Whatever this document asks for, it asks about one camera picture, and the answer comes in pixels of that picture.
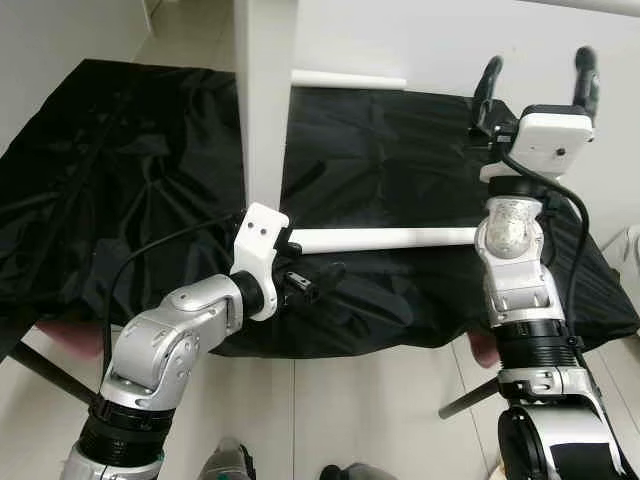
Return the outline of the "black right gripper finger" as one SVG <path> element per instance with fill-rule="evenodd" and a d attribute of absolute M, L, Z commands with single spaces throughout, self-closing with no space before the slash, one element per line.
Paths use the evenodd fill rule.
<path fill-rule="evenodd" d="M 575 106 L 595 119 L 599 102 L 598 61 L 593 47 L 579 47 L 575 54 Z"/>
<path fill-rule="evenodd" d="M 485 65 L 483 74 L 474 91 L 474 133 L 490 134 L 488 115 L 492 110 L 494 92 L 497 90 L 497 79 L 503 67 L 502 58 L 492 58 Z"/>

